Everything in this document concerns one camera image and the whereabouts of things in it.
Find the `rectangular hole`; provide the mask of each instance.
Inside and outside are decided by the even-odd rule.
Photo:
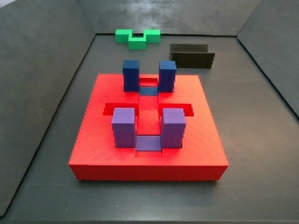
[[[140,87],[158,87],[158,78],[139,78]]]
[[[139,116],[139,107],[138,103],[119,103],[119,102],[108,102],[104,107],[103,116],[112,116],[115,108],[135,108],[135,115]]]
[[[163,114],[163,109],[183,109],[186,116],[194,116],[192,105],[190,103],[160,103],[158,108],[159,116]]]

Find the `purple block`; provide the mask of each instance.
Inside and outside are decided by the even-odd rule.
[[[183,147],[183,133],[186,128],[186,118],[182,108],[163,109],[162,122],[162,146],[163,148]]]
[[[118,148],[136,147],[136,111],[134,108],[115,108],[112,129]]]
[[[135,150],[160,151],[162,150],[160,136],[136,136]]]

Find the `toy block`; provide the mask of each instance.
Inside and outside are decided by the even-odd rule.
[[[146,37],[128,37],[128,49],[144,50],[146,49]]]
[[[119,148],[136,147],[136,113],[134,108],[115,108],[112,117],[115,143]]]
[[[170,60],[178,68],[211,68],[215,52],[208,52],[208,45],[171,44]]]
[[[163,109],[162,146],[163,148],[183,147],[186,119],[182,108]]]
[[[158,87],[140,87],[139,94],[158,96]]]
[[[116,30],[116,42],[126,43],[128,38],[134,36],[134,30]]]
[[[124,60],[124,91],[139,92],[139,60]]]
[[[159,66],[159,93],[171,93],[174,91],[175,74],[175,62],[162,60]]]
[[[144,30],[144,36],[147,43],[159,43],[162,41],[160,30]]]
[[[136,151],[160,151],[162,149],[160,136],[136,136]]]

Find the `gray floor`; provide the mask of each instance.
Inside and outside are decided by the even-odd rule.
[[[218,182],[79,182],[67,166],[98,73],[158,73],[170,44],[208,44],[199,73],[230,168]],[[163,37],[128,51],[98,36],[4,221],[299,221],[299,125],[235,38]]]

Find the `red block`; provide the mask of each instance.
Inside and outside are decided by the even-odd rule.
[[[187,125],[180,149],[136,152],[135,148],[115,147],[112,115],[103,115],[106,105],[112,102],[136,105],[139,100],[136,93],[123,92],[122,75],[102,74],[98,77],[70,158],[70,168],[78,179],[218,180],[228,167],[228,161],[199,77],[176,75],[174,93],[159,94],[160,105],[156,105],[156,114],[164,105],[191,105],[183,106],[190,115],[186,116]],[[143,103],[135,107],[139,117],[143,116]],[[154,113],[155,110],[151,108],[146,111]]]

